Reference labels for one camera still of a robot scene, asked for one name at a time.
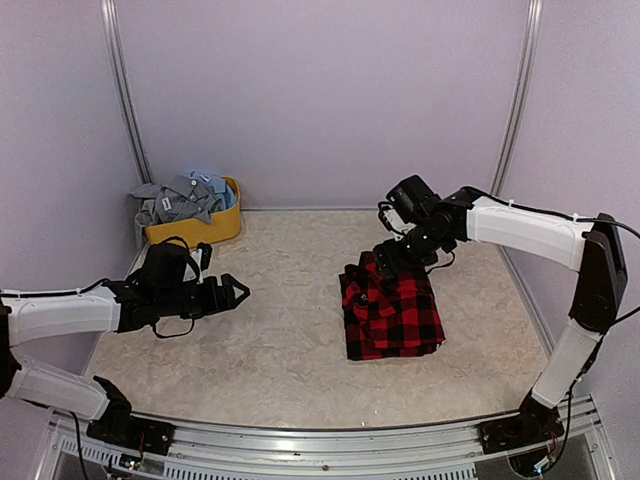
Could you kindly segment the red black plaid shirt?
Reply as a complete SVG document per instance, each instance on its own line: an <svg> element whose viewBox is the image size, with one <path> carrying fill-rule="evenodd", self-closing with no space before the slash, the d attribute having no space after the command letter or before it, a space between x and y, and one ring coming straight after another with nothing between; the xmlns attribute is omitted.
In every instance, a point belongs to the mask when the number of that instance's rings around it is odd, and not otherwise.
<svg viewBox="0 0 640 480"><path fill-rule="evenodd" d="M339 283L348 360L421 357L446 341L426 271L385 279L374 253L364 251L344 267Z"/></svg>

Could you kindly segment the yellow plastic basket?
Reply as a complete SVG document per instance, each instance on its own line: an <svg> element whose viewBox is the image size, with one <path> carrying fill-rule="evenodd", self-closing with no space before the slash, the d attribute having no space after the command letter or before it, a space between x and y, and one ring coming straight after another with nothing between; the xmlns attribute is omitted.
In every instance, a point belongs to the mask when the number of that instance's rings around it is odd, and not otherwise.
<svg viewBox="0 0 640 480"><path fill-rule="evenodd" d="M195 218L161 224L145 229L145 242L159 244L171 237L183 239L190 248L199 243L214 244L231 240L241 232L240 188L237 180L231 176L221 176L226 179L237 195L237 204L228 210L211 215L210 225Z"/></svg>

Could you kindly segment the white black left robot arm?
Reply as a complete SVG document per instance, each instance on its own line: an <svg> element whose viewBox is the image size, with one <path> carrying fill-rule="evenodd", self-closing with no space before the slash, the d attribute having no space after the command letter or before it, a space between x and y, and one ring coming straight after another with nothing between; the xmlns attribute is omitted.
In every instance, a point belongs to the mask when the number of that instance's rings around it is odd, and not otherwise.
<svg viewBox="0 0 640 480"><path fill-rule="evenodd" d="M129 401L105 379L89 379L19 352L31 341L80 333L158 329L178 317L190 323L236 309L250 290L230 274L208 276L212 248L190 249L179 237L148 247L142 264L123 280L101 279L67 291L1 294L1 394L66 410L121 445L140 434Z"/></svg>

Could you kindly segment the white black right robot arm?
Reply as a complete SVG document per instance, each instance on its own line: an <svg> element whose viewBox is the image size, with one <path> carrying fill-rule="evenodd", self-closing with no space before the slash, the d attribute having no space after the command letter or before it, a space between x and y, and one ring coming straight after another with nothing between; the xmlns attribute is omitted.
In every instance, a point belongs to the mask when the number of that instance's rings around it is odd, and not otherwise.
<svg viewBox="0 0 640 480"><path fill-rule="evenodd" d="M380 273L392 278L436 263L461 242L490 243L553 261L577 273L569 320L517 414L479 424L484 453L548 441L568 432L558 405L595 362L618 323L628 281L619 232L606 214L594 218L519 205L464 186L447 197L418 175L386 196L379 218L394 237L374 247Z"/></svg>

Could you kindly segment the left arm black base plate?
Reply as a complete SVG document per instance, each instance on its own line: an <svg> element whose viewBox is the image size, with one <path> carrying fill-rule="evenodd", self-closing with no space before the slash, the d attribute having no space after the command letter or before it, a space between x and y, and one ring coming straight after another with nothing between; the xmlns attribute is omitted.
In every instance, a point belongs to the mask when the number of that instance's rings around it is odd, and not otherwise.
<svg viewBox="0 0 640 480"><path fill-rule="evenodd" d="M141 417L129 417L119 424L92 421L87 427L87 436L105 443L167 456L175 433L175 426Z"/></svg>

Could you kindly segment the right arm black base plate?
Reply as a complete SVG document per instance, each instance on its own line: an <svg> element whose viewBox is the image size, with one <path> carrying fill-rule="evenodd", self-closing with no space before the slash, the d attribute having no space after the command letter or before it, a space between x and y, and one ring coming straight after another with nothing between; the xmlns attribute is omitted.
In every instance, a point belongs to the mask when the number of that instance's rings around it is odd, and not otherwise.
<svg viewBox="0 0 640 480"><path fill-rule="evenodd" d="M559 419L539 422L520 415L482 422L478 433L485 455L522 448L561 437L564 426Z"/></svg>

